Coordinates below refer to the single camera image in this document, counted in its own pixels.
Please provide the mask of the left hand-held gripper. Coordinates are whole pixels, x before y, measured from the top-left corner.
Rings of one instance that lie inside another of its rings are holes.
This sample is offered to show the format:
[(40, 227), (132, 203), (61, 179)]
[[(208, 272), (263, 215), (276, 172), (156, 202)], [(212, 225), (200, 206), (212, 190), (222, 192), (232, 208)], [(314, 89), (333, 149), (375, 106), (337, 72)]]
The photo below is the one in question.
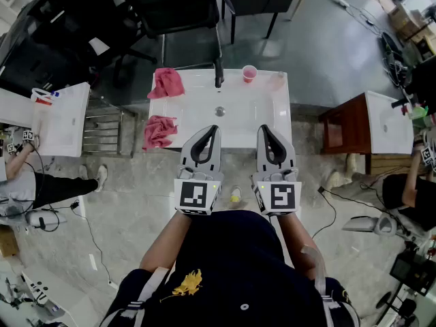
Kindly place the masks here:
[(174, 179), (175, 209), (186, 215), (211, 215), (223, 180), (221, 130), (210, 125), (182, 147), (181, 165)]

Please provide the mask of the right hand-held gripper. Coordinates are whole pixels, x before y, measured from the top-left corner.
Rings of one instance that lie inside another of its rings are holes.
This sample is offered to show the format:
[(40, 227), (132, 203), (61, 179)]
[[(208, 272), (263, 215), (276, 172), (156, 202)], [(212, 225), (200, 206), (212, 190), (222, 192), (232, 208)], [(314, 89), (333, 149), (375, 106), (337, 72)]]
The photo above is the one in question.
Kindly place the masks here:
[(258, 129), (257, 171), (251, 186), (263, 216), (282, 216), (300, 210), (302, 183), (294, 168), (295, 150), (289, 140), (268, 125)]

